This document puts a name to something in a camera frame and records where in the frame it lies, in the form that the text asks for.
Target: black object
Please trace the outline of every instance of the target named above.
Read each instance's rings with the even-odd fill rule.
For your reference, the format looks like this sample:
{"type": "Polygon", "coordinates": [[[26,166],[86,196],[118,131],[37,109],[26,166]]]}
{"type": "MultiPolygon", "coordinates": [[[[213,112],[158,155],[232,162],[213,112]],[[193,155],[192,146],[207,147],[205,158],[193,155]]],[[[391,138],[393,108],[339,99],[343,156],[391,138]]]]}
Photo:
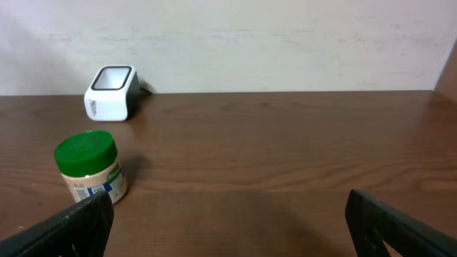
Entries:
{"type": "Polygon", "coordinates": [[[113,218],[108,193],[95,193],[0,242],[0,257],[102,257],[113,218]]]}
{"type": "Polygon", "coordinates": [[[390,256],[383,241],[404,257],[457,256],[457,240],[353,189],[346,221],[358,257],[390,256]]]}

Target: jar with green lid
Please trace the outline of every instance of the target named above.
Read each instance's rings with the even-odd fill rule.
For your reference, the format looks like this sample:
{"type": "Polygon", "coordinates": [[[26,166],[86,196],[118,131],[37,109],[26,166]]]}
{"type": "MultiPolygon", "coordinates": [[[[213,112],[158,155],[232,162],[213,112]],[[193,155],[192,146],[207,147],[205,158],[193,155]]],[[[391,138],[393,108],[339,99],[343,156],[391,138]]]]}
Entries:
{"type": "Polygon", "coordinates": [[[113,136],[106,131],[79,133],[60,143],[54,158],[76,202],[107,191],[116,203],[127,191],[113,136]]]}

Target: barcode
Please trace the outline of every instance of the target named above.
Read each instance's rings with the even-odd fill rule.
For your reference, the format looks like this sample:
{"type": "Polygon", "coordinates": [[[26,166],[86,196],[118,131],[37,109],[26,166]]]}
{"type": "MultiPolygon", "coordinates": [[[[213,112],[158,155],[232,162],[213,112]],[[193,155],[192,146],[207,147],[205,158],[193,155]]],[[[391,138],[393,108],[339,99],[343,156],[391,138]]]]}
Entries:
{"type": "Polygon", "coordinates": [[[80,200],[89,197],[89,192],[85,188],[75,188],[74,190],[76,190],[76,193],[78,194],[80,200]]]}
{"type": "Polygon", "coordinates": [[[98,191],[105,191],[105,187],[103,185],[99,185],[99,186],[94,186],[92,189],[92,193],[96,193],[98,191]]]}

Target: green logo on label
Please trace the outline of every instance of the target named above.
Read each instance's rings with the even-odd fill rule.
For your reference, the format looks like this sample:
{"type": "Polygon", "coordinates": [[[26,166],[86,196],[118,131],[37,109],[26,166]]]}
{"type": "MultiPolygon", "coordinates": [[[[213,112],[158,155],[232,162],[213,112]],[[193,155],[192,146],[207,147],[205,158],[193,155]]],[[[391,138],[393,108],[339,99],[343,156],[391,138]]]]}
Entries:
{"type": "Polygon", "coordinates": [[[116,167],[114,167],[113,170],[110,171],[108,176],[106,177],[108,180],[108,183],[113,182],[120,173],[121,173],[121,167],[119,167],[119,164],[117,164],[116,167]]]}

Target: green lid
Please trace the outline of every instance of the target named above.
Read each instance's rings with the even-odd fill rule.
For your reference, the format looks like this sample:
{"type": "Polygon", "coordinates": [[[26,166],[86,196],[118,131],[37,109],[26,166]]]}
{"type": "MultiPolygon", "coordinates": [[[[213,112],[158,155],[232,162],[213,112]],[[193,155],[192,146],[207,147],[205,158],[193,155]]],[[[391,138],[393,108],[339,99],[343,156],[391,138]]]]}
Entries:
{"type": "Polygon", "coordinates": [[[63,174],[80,178],[108,168],[117,157],[113,136],[106,131],[87,131],[67,138],[54,150],[63,174]]]}

